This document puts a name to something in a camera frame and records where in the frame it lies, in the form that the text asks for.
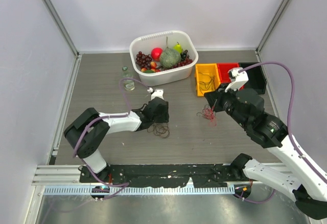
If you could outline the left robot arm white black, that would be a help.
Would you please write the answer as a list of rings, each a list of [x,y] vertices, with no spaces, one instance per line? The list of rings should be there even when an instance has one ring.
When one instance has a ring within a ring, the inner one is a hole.
[[[65,129],[63,135],[74,149],[73,156],[80,158],[91,177],[102,183],[108,180],[110,174],[110,166],[98,149],[105,136],[142,131],[155,123],[167,122],[169,103],[156,97],[141,108],[126,113],[105,114],[88,108]]]

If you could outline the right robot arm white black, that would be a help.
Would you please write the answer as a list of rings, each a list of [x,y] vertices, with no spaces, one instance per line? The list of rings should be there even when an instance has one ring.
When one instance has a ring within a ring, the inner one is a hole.
[[[260,181],[295,202],[297,208],[315,220],[326,218],[326,172],[309,156],[301,156],[300,146],[287,126],[264,109],[264,99],[253,89],[226,91],[226,84],[205,93],[214,112],[226,112],[246,135],[279,158],[290,174],[272,169],[253,157],[239,154],[231,163],[231,176]]]

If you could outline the yellow storage bin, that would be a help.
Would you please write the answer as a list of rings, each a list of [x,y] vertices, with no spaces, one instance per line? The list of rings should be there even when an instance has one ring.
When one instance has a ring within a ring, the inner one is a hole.
[[[216,63],[195,65],[196,93],[202,97],[215,91],[221,84]]]

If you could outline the red storage bin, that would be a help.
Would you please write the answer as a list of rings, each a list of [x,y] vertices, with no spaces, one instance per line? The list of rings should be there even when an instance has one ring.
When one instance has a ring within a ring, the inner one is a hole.
[[[229,77],[228,72],[231,69],[238,68],[238,67],[240,67],[239,63],[217,63],[219,79],[220,79],[220,82],[221,82],[221,84],[219,85],[217,90],[219,90],[220,88],[225,86],[225,84],[231,83],[231,79]]]

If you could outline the clear glass bottle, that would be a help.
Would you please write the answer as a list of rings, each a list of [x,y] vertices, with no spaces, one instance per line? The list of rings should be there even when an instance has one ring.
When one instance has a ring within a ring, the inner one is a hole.
[[[127,66],[122,67],[123,86],[125,90],[132,91],[135,89],[135,82],[132,79],[133,73],[128,69]]]

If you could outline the small peaches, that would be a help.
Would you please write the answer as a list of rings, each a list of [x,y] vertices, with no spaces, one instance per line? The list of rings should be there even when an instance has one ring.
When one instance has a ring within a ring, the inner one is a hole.
[[[162,69],[162,67],[159,65],[159,63],[155,62],[155,61],[142,62],[140,67],[141,67],[141,72],[144,72],[144,73],[159,72]]]

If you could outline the red cherry bunch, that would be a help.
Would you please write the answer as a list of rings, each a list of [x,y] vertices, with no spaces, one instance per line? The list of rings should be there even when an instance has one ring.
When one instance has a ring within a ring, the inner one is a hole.
[[[174,65],[174,66],[172,66],[170,68],[163,68],[162,71],[184,67],[184,66],[190,65],[192,63],[193,63],[192,59],[182,59],[178,64],[176,64],[176,65]]]

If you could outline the black storage bin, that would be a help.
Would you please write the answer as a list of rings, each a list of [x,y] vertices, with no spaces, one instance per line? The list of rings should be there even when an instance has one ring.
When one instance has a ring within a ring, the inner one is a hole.
[[[249,80],[242,89],[251,88],[254,89],[257,94],[265,94],[267,81],[262,68],[260,66],[255,67],[246,72]]]

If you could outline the dark red grape bunch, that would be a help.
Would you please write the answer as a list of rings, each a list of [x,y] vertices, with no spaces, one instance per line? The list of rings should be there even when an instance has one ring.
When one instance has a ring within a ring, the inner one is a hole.
[[[142,62],[149,62],[149,61],[153,61],[153,59],[151,58],[150,55],[145,55],[144,53],[142,53],[141,51],[139,51],[136,55],[136,59],[135,62],[136,64],[140,67]]]

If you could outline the green netted melon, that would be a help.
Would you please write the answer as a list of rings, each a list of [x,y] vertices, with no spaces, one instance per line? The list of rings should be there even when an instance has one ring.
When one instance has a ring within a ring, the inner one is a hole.
[[[167,48],[161,53],[159,61],[163,68],[170,68],[181,61],[181,56],[176,50]]]

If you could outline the white plastic basket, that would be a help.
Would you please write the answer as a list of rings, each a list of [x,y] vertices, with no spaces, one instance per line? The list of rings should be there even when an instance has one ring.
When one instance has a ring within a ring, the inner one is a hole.
[[[198,61],[189,35],[178,30],[138,37],[129,52],[134,70],[148,86],[186,79]]]

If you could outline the dark purple grape bunch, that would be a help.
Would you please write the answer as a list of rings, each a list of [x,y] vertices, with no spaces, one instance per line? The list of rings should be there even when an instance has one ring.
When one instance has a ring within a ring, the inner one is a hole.
[[[189,59],[189,54],[188,54],[188,50],[184,50],[181,54],[181,61],[185,61],[187,59]]]

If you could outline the red pomegranate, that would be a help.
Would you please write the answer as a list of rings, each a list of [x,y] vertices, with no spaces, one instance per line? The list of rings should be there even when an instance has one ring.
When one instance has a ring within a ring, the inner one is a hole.
[[[154,61],[158,61],[160,56],[161,56],[161,53],[163,52],[163,49],[160,48],[160,47],[156,47],[154,48],[152,51],[151,51],[151,58],[154,60]]]

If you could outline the green pear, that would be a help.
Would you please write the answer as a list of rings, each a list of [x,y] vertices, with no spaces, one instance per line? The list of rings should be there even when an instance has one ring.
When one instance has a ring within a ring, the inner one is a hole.
[[[176,43],[176,45],[173,47],[173,49],[176,50],[180,54],[183,52],[183,48],[179,42]]]

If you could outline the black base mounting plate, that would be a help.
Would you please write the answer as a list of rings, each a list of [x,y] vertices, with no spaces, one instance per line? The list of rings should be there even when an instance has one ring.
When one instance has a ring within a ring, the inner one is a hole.
[[[238,168],[224,164],[132,164],[106,166],[96,174],[113,186],[135,188],[185,187],[192,180],[195,188],[224,187],[228,182],[249,182]]]

